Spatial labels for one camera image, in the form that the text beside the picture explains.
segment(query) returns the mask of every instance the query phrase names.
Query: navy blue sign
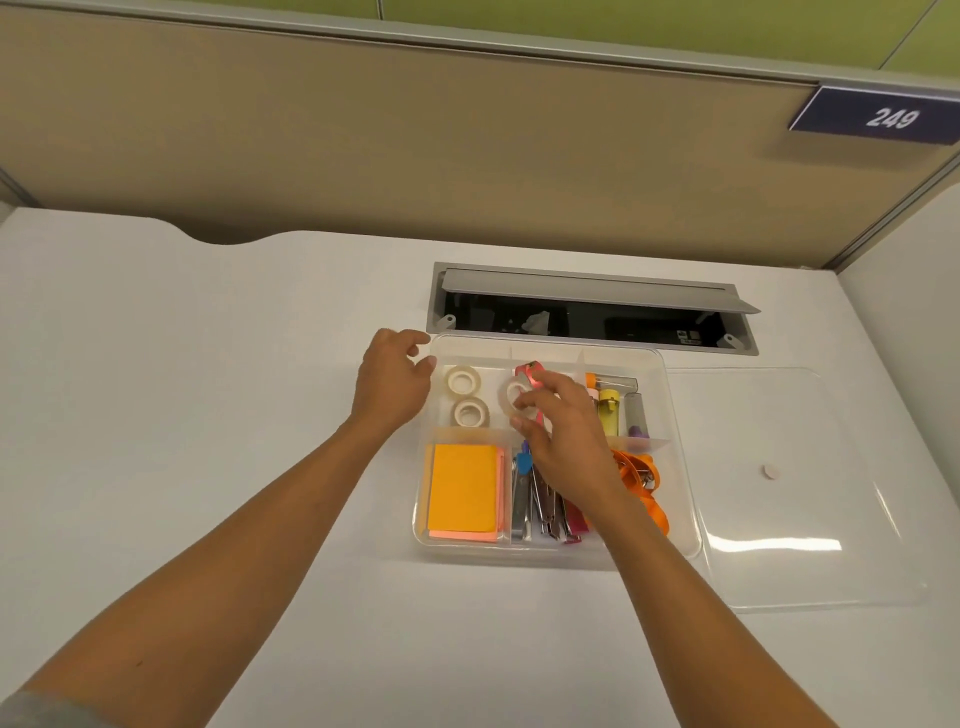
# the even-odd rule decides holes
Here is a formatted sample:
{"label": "navy blue sign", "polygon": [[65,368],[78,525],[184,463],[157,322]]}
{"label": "navy blue sign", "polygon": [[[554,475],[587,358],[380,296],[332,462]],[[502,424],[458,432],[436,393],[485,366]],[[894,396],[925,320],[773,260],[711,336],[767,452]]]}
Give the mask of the navy blue sign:
{"label": "navy blue sign", "polygon": [[960,141],[960,99],[821,86],[790,129],[950,145]]}

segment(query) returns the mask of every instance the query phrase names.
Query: desk surface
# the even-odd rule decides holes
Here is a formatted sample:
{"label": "desk surface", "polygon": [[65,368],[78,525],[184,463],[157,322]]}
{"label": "desk surface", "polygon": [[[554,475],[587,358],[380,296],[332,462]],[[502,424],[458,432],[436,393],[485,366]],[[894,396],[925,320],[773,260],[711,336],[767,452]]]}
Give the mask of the desk surface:
{"label": "desk surface", "polygon": [[[0,692],[329,435],[372,332],[424,325],[436,260],[735,283],[759,357],[667,366],[819,373],[929,586],[743,619],[841,725],[955,725],[960,512],[833,273],[323,232],[225,248],[32,209],[0,227]],[[676,725],[615,573],[422,562],[416,442],[373,461],[215,724]]]}

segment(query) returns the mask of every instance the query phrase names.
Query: right hand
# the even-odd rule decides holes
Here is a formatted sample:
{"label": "right hand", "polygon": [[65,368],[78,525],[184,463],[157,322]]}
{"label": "right hand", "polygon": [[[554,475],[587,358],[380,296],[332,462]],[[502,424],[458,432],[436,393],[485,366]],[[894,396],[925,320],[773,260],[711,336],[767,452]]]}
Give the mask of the right hand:
{"label": "right hand", "polygon": [[534,463],[547,483],[595,520],[605,507],[628,495],[596,405],[587,390],[569,376],[534,372],[533,378],[542,382],[543,388],[520,395],[515,407],[536,407],[550,420],[553,434],[522,417],[512,417],[510,424],[530,444]]}

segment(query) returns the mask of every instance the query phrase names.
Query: tape roll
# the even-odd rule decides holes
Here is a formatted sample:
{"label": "tape roll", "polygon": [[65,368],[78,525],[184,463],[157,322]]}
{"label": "tape roll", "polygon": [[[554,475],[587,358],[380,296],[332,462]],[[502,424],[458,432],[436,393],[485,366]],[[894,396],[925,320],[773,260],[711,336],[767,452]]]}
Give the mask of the tape roll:
{"label": "tape roll", "polygon": [[453,423],[459,427],[486,427],[490,424],[490,410],[483,400],[467,397],[453,405]]}
{"label": "tape roll", "polygon": [[480,373],[473,367],[453,367],[446,373],[446,391],[455,400],[473,397],[480,391]]}
{"label": "tape roll", "polygon": [[524,407],[523,409],[517,409],[514,407],[514,402],[516,398],[522,395],[524,392],[530,392],[533,390],[533,385],[530,383],[525,375],[511,376],[507,379],[501,386],[499,392],[497,392],[497,399],[500,402],[500,409],[503,410],[503,414],[507,417],[526,417],[528,420],[533,420],[537,417],[537,408],[536,407]]}

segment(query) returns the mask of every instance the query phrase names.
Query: hand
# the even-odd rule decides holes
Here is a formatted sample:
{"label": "hand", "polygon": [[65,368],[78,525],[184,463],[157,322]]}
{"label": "hand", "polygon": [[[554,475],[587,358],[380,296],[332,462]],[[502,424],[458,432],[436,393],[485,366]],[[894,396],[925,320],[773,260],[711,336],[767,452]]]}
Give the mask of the hand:
{"label": "hand", "polygon": [[534,463],[550,486],[596,520],[604,508],[615,507],[628,495],[596,405],[587,390],[569,376],[534,372],[533,378],[543,382],[543,388],[520,395],[515,407],[539,409],[553,425],[553,434],[521,417],[512,417],[510,424],[530,444]]}
{"label": "hand", "polygon": [[357,372],[350,419],[384,438],[410,422],[430,393],[437,357],[426,356],[416,365],[408,357],[417,355],[417,344],[429,343],[428,334],[411,328],[374,334]]}

